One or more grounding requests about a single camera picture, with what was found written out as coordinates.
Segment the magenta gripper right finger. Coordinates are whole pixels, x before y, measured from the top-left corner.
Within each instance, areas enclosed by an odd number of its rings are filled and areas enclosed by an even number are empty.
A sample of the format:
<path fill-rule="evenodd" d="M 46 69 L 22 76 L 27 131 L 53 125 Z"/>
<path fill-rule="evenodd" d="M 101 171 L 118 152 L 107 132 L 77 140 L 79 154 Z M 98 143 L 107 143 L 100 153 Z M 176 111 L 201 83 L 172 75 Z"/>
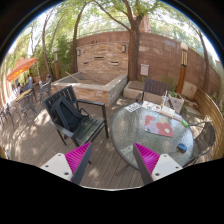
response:
<path fill-rule="evenodd" d="M 159 155 L 138 143 L 133 144 L 133 154 L 145 185 L 182 169 L 168 154 Z"/>

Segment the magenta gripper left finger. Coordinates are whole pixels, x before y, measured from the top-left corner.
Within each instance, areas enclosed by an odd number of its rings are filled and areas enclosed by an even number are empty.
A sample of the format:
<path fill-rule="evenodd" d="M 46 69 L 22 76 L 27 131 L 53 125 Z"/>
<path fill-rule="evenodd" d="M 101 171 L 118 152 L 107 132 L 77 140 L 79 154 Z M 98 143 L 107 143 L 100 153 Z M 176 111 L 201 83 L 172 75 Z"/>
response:
<path fill-rule="evenodd" d="M 79 185 L 92 153 L 92 144 L 86 143 L 72 151 L 57 153 L 41 168 L 65 180 Z"/>

